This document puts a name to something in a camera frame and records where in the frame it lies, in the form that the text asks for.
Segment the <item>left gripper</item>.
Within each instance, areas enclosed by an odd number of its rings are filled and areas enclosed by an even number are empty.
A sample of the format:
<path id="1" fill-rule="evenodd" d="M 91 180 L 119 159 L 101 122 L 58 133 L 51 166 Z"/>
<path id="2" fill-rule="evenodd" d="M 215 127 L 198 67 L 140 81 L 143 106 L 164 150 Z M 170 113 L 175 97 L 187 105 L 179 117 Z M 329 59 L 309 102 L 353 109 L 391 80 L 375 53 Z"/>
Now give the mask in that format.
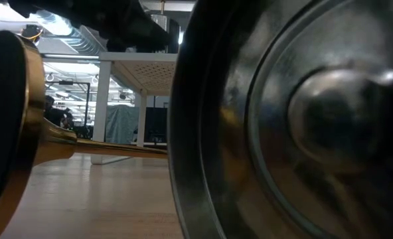
<path id="1" fill-rule="evenodd" d="M 154 52 L 168 45 L 168 53 L 178 53 L 180 25 L 176 20 L 169 19 L 168 30 L 169 33 L 145 13 L 128 15 L 116 21 L 113 29 L 109 30 L 106 48 L 110 52 L 125 52 L 131 47 L 143 52 Z"/>

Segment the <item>black partition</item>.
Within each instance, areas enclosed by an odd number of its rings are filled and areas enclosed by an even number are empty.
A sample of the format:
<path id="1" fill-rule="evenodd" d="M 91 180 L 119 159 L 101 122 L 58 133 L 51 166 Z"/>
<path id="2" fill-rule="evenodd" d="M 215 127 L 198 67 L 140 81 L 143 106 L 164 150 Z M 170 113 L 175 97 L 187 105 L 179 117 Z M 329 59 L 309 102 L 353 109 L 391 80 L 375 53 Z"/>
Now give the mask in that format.
<path id="1" fill-rule="evenodd" d="M 167 142 L 167 108 L 147 108 L 144 142 Z"/>

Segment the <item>white perforated shelf riser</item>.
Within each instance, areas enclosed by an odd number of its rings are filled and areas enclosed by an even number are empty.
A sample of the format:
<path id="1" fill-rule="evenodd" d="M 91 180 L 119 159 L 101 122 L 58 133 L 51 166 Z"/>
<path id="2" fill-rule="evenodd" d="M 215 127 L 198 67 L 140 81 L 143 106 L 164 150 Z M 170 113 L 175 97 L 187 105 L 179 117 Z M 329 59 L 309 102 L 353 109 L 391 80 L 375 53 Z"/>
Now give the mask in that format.
<path id="1" fill-rule="evenodd" d="M 115 74 L 137 94 L 137 145 L 143 147 L 147 98 L 170 94 L 176 59 L 176 54 L 166 53 L 102 52 L 98 57 L 100 71 L 93 140 L 103 141 L 105 138 L 110 78 Z"/>

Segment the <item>grey cover cloth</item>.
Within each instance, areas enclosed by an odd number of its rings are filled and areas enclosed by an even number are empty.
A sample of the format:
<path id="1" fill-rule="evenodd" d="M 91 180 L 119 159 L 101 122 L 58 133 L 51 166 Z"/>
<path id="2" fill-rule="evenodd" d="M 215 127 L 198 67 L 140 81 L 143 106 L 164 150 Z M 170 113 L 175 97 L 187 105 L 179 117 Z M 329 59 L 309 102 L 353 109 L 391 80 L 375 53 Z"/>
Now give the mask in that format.
<path id="1" fill-rule="evenodd" d="M 106 113 L 105 142 L 130 144 L 137 129 L 139 108 L 127 105 L 108 106 Z"/>

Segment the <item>person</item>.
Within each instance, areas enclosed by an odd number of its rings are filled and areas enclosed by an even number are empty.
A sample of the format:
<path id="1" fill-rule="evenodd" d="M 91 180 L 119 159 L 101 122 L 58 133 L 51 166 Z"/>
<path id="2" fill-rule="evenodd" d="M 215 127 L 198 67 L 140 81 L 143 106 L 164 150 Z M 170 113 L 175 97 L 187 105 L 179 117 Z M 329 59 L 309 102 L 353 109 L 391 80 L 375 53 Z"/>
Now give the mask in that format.
<path id="1" fill-rule="evenodd" d="M 74 122 L 70 109 L 66 108 L 61 110 L 55 108 L 53 105 L 54 98 L 45 96 L 44 117 L 54 125 L 64 129 L 72 129 L 74 127 Z"/>

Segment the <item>ribbed silver ventilation duct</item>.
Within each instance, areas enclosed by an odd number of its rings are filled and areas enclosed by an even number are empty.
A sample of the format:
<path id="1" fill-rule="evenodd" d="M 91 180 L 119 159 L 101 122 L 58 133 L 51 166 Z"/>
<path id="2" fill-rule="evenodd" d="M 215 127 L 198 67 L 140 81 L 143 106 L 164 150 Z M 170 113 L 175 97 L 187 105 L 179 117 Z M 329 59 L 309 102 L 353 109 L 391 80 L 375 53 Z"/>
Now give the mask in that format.
<path id="1" fill-rule="evenodd" d="M 90 36 L 88 29 L 76 28 L 64 17 L 49 11 L 38 10 L 36 13 L 31 13 L 30 18 L 48 32 L 48 37 L 61 40 L 78 54 L 99 55 L 104 50 L 101 44 Z"/>

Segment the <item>black frame rig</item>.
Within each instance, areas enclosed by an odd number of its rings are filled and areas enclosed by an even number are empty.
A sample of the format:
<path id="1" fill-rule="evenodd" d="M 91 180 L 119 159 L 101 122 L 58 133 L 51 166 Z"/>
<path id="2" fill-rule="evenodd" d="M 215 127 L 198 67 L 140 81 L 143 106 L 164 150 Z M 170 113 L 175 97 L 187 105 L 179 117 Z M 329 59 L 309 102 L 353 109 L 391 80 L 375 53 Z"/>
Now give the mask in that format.
<path id="1" fill-rule="evenodd" d="M 46 81 L 46 91 L 54 99 L 54 106 L 68 112 L 68 129 L 72 129 L 79 138 L 91 139 L 93 127 L 90 123 L 90 90 L 88 82 L 68 80 Z"/>

